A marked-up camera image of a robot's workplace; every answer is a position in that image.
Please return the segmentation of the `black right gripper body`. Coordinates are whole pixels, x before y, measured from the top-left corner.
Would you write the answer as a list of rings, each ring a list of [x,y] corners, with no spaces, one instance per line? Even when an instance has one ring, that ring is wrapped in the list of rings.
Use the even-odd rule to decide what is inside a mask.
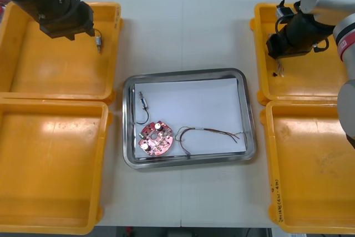
[[[311,51],[315,43],[315,34],[279,32],[272,34],[266,43],[273,44],[275,56],[280,54],[283,58],[303,56]]]

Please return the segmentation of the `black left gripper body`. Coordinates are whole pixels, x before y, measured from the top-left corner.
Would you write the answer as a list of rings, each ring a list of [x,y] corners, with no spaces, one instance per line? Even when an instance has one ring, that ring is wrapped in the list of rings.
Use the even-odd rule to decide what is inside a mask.
[[[94,28],[94,12],[85,2],[80,2],[76,11],[68,18],[61,19],[58,22],[40,23],[39,29],[47,36],[53,38],[65,37],[66,34],[86,33]]]

